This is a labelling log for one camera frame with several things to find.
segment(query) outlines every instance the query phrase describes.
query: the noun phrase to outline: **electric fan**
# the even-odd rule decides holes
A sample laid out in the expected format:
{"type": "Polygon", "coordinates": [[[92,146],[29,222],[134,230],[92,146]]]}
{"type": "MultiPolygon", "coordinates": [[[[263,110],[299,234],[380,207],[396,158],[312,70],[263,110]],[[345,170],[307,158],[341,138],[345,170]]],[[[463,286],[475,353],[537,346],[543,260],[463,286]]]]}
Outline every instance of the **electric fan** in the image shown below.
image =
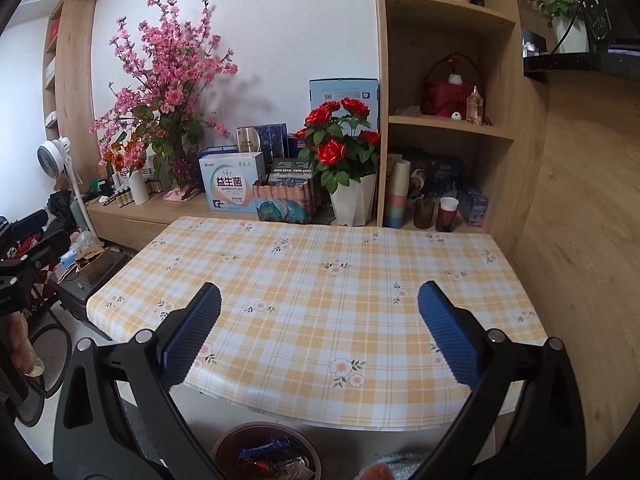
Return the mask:
{"type": "Polygon", "coordinates": [[[86,212],[84,202],[82,201],[82,195],[78,189],[78,183],[76,182],[76,175],[71,161],[71,140],[68,137],[61,137],[60,139],[45,140],[38,147],[38,162],[44,170],[44,172],[51,178],[58,178],[60,173],[66,170],[66,177],[74,188],[74,193],[78,199],[78,204],[82,210],[84,221],[89,227],[89,231],[97,238],[94,225],[91,223],[91,219],[86,212]]]}

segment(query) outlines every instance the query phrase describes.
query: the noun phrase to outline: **glass bottle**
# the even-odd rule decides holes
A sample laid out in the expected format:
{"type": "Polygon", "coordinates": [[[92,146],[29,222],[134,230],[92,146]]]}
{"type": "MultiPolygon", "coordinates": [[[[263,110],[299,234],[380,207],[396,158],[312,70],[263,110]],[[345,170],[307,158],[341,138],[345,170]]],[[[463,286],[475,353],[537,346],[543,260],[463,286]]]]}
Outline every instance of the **glass bottle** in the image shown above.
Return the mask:
{"type": "Polygon", "coordinates": [[[482,124],[482,106],[484,98],[480,95],[478,87],[474,86],[474,92],[466,98],[466,122],[482,124]]]}

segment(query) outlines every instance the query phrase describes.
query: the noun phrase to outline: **glass cup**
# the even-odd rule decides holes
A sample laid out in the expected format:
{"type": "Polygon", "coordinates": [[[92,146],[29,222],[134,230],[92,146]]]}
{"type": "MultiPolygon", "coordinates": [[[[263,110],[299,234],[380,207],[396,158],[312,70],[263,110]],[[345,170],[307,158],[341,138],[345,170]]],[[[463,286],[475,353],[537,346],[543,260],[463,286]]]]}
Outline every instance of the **glass cup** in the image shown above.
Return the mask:
{"type": "Polygon", "coordinates": [[[428,229],[433,225],[435,207],[435,202],[431,198],[419,198],[415,202],[414,225],[418,229],[428,229]]]}
{"type": "Polygon", "coordinates": [[[438,208],[438,217],[436,218],[436,230],[441,233],[450,233],[456,223],[458,215],[458,199],[444,196],[440,199],[440,207],[438,208]]]}

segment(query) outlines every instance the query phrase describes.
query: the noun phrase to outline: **checkered tablecloth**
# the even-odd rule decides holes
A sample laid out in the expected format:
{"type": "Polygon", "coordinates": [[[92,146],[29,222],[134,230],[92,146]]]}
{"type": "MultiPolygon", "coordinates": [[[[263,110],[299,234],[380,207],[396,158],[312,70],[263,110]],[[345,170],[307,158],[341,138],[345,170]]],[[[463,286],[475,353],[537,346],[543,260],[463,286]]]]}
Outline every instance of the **checkered tablecloth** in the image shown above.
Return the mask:
{"type": "MultiPolygon", "coordinates": [[[[156,328],[204,282],[222,314],[186,382],[254,410],[339,428],[451,422],[457,384],[417,309],[435,280],[486,328],[545,332],[488,235],[180,218],[88,303],[117,341],[156,328]]],[[[514,409],[513,387],[503,412],[514,409]]]]}

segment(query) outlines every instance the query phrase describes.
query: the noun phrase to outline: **white flower pot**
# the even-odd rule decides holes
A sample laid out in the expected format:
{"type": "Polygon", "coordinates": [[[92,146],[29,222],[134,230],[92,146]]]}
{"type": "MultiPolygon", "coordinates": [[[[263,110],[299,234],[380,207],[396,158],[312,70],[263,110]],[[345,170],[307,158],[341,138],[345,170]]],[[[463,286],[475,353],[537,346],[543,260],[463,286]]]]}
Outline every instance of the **white flower pot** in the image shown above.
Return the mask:
{"type": "Polygon", "coordinates": [[[129,189],[131,190],[136,205],[143,205],[149,202],[149,192],[146,190],[142,171],[137,170],[129,175],[129,189]]]}
{"type": "MultiPolygon", "coordinates": [[[[554,27],[556,39],[562,40],[564,33],[569,28],[571,20],[569,18],[554,18],[551,24],[554,27]]],[[[589,51],[589,39],[587,38],[587,27],[584,25],[583,20],[575,20],[574,26],[571,31],[564,38],[562,45],[558,49],[558,54],[570,54],[576,52],[588,52],[589,51]]]]}
{"type": "Polygon", "coordinates": [[[363,226],[371,218],[373,197],[376,192],[378,176],[363,176],[360,182],[351,180],[349,187],[338,184],[338,189],[331,195],[335,219],[340,225],[363,226]]]}

